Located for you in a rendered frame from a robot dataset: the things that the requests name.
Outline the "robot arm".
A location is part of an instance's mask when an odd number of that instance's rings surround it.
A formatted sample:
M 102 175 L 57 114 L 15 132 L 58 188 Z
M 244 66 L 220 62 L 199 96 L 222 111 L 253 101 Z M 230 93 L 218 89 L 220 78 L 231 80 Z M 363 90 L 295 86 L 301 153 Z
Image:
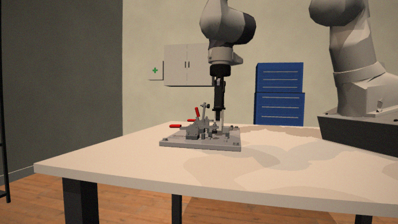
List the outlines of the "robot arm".
M 398 76 L 377 62 L 371 37 L 368 0 L 311 0 L 310 18 L 330 26 L 329 52 L 337 87 L 337 113 L 352 117 L 379 117 L 398 111 Z M 208 0 L 200 28 L 209 39 L 208 63 L 243 63 L 233 46 L 247 44 L 256 22 L 231 8 L 227 0 Z M 237 44 L 236 44 L 237 43 Z

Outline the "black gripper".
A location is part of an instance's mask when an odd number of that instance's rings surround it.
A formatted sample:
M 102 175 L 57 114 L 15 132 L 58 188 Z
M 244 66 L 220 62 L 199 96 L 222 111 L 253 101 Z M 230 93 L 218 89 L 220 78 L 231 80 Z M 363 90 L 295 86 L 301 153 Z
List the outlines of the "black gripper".
M 219 126 L 218 131 L 222 130 L 224 126 L 224 93 L 226 81 L 224 77 L 231 75 L 231 66 L 228 64 L 213 64 L 210 66 L 210 76 L 216 77 L 214 81 L 215 96 L 214 96 L 214 122 Z

